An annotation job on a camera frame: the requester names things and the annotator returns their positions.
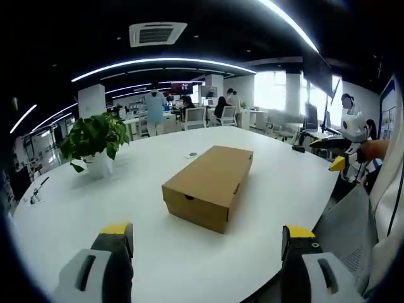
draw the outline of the ceiling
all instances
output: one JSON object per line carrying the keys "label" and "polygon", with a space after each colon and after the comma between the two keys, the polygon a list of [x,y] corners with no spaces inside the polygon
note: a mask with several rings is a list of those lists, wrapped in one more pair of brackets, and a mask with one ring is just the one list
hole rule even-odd
{"label": "ceiling", "polygon": [[[354,14],[357,8],[347,5],[350,1],[273,2],[304,29],[323,57],[346,63],[347,68],[333,66],[335,73],[380,90],[383,83],[377,82],[382,50],[369,28]],[[10,11],[11,31],[6,33],[8,83],[2,99],[8,114],[2,124],[11,129],[27,109],[38,104],[15,136],[26,134],[73,104],[79,89],[95,83],[105,85],[109,91],[152,81],[190,80],[206,74],[200,69],[227,73],[224,75],[245,74],[211,64],[165,62],[110,69],[71,82],[102,66],[154,57],[200,58],[243,66],[253,60],[302,53],[302,39],[293,28],[258,0],[30,1],[23,8],[21,3],[14,5]],[[174,45],[131,48],[129,26],[154,21],[184,22],[187,27]],[[130,73],[151,68],[161,69]],[[283,64],[281,68],[299,69],[299,65]],[[122,75],[100,80],[115,74]],[[18,98],[18,112],[11,106],[13,97]]]}

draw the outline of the human hand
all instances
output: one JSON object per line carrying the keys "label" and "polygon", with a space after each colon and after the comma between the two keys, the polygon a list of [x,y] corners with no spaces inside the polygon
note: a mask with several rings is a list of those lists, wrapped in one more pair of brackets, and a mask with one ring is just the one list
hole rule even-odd
{"label": "human hand", "polygon": [[386,156],[389,141],[387,140],[369,140],[361,144],[360,149],[364,152],[367,161]]}

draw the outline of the potted plant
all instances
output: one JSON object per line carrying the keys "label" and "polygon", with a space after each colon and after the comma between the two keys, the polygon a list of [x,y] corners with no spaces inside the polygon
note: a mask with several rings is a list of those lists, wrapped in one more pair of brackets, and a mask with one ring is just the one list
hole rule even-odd
{"label": "potted plant", "polygon": [[125,124],[104,112],[78,119],[62,142],[61,153],[77,172],[82,172],[84,168],[72,161],[82,160],[92,177],[106,177],[112,173],[112,160],[124,143],[129,144]]}

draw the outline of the cardboard box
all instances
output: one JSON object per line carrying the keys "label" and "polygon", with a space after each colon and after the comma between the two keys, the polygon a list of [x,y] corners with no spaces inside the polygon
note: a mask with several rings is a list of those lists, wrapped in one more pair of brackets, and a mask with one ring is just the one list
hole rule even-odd
{"label": "cardboard box", "polygon": [[252,151],[211,147],[163,184],[169,212],[224,233],[252,162]]}

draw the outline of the ceiling air conditioner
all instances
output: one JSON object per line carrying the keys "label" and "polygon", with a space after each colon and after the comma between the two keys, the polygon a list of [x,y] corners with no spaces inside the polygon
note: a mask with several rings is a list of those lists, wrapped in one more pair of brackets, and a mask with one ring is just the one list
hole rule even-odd
{"label": "ceiling air conditioner", "polygon": [[152,22],[129,27],[131,47],[174,44],[187,27],[187,23]]}

